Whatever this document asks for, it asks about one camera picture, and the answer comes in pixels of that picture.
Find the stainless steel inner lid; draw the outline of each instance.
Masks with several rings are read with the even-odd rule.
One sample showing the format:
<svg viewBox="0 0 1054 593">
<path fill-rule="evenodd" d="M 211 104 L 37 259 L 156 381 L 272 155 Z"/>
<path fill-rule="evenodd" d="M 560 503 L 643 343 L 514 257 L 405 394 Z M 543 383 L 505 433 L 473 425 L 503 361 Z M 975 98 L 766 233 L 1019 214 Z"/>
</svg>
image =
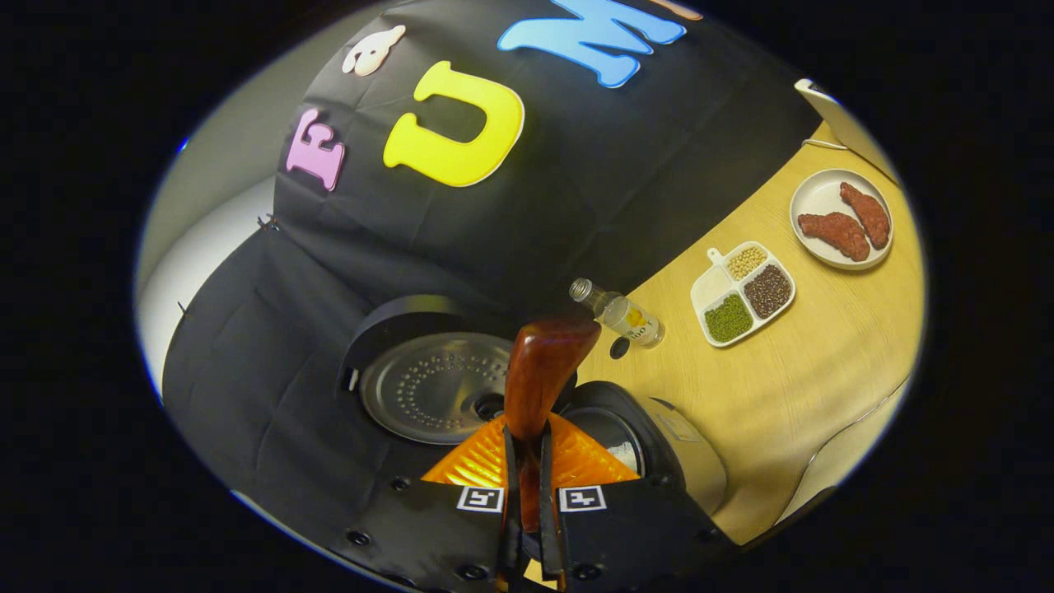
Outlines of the stainless steel inner lid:
<svg viewBox="0 0 1054 593">
<path fill-rule="evenodd" d="M 457 444 L 485 424 L 474 410 L 505 395 L 512 342 L 485 334 L 415 338 L 363 372 L 366 411 L 385 429 L 417 442 Z"/>
</svg>

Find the light wood tabletop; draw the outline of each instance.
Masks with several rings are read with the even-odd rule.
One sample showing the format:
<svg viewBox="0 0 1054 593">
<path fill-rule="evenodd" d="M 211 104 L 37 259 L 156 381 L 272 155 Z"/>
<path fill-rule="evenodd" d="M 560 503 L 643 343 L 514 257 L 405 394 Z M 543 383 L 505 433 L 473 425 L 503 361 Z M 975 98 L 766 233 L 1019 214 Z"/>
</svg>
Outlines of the light wood tabletop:
<svg viewBox="0 0 1054 593">
<path fill-rule="evenodd" d="M 836 141 L 826 122 L 813 137 Z M 801 181 L 824 169 L 855 171 L 885 198 L 894 236 L 877 266 L 839 270 L 798 241 L 790 198 Z M 757 333 L 717 349 L 703 335 L 689 291 L 711 265 L 708 249 L 728 253 L 745 240 L 780 259 L 797 293 Z M 724 220 L 627 295 L 663 322 L 664 341 L 612 360 L 608 347 L 616 335 L 605 331 L 579 369 L 579 381 L 613 381 L 637 398 L 676 406 L 727 470 L 728 491 L 714 521 L 745 543 L 779 519 L 820 447 L 912 373 L 923 332 L 924 274 L 918 230 L 897 184 L 851 151 L 804 145 Z"/>
</svg>

